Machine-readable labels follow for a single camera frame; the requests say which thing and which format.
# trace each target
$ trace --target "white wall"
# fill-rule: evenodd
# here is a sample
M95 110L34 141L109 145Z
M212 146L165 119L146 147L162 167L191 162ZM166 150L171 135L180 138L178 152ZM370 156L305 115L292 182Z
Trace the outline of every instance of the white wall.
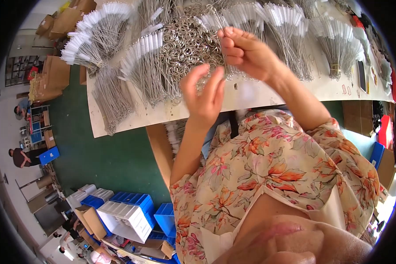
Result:
M37 29L46 15L52 15L66 2L67 0L42 0L38 2L20 29Z
M0 71L0 76L3 76L0 79L0 172L2 176L6 174L9 184L5 184L5 187L21 222L32 238L40 245L47 239L47 236L29 211L26 200L16 184L17 182L19 186L22 186L41 177L40 168L39 166L17 168L8 154L10 148L14 149L19 146L19 140L21 140L19 128L26 124L25 120L17 120L13 112L14 107L20 100L16 99L16 94L29 91L29 85L4 87L4 70L5 64L3 62ZM28 189L24 189L24 194L28 199L40 192L36 184L31 184L28 187Z

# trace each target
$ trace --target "workbench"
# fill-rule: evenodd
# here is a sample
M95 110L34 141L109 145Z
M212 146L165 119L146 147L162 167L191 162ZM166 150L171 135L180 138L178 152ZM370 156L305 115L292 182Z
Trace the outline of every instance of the workbench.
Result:
M342 22L349 24L349 16L342 14L337 8L328 2L319 3L318 10L320 14L328 14ZM126 34L125 49L129 45L130 34ZM386 95L383 84L379 77L379 66L370 49L370 59L373 62L374 73L378 82L375 85L373 75L368 74L370 93L365 93L359 85L359 73L357 63L353 67L353 78L348 79L342 74L339 81L331 80L329 75L329 66L327 59L321 47L315 39L308 38L306 41L306 52L309 58L313 59L312 74L314 80L312 82L303 82L304 86L316 96L320 101L336 101L336 100L378 100L393 102L392 94ZM111 61L112 65L117 65L118 60L123 55L123 51ZM95 79L87 76L87 97L88 107L90 111L91 127L94 138L105 136L103 117L98 108L95 99L92 96L94 90ZM140 91L136 89L132 83L121 81L123 89L128 89L136 102L136 111L119 124L116 132L129 129L144 127L148 125L178 120L189 116L185 103L182 101L179 105L174 106L170 101L160 103L155 108L148 106L145 109L140 100ZM242 81L241 77L235 77L232 81L227 81L225 85L225 96L222 105L222 112L254 108L260 106L273 106L284 104L280 96L269 86L263 82Z

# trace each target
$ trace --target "green floor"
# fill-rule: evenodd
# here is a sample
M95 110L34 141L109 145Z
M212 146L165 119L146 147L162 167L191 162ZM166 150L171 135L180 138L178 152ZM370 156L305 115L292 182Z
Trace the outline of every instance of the green floor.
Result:
M71 188L94 183L96 187L114 192L149 193L155 206L170 202L145 128L94 139L86 86L79 85L78 65L71 68L70 85L50 105L50 120L60 152L53 165L66 195L73 192ZM324 105L343 125L341 101L324 102ZM364 156L370 155L372 144L369 138L354 134L346 136Z

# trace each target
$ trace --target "woman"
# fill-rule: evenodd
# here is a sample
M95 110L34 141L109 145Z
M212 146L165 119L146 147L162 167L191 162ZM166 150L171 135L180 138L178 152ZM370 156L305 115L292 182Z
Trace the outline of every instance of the woman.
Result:
M223 69L201 95L208 65L181 81L190 117L170 176L176 250L184 263L358 263L359 240L378 200L375 168L272 50L231 27L218 32L228 64L266 82L292 116L266 110L218 126L208 159L200 151L223 101Z

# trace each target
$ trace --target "white cloth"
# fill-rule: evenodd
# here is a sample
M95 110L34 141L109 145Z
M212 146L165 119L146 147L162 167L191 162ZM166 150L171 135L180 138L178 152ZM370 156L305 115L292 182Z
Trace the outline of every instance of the white cloth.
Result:
M241 226L245 218L247 217L249 211L251 210L252 206L257 201L257 199L264 193L268 194L270 197L278 200L281 203L284 203L290 207L293 207L305 213L306 215L308 215L308 217L311 220L317 222L324 222L339 229L346 230L345 219L343 216L343 209L340 203L339 192L336 186L332 188L332 193L330 194L327 203L325 203L320 210L305 210L303 208L300 208L294 205L293 203L289 202L285 198L281 197L279 194L270 190L266 186L261 186L258 189L258 191L255 193L255 196L252 199L251 204L249 205L245 213L245 216L242 218L242 220L239 222L239 224L233 230L233 232L224 233L219 236L213 234L211 231L206 230L205 228L200 228L202 234L201 245L204 248L205 256L208 261L208 264L213 263L224 252L226 252L233 246L233 242L235 241L235 238L239 233L239 230L241 229Z

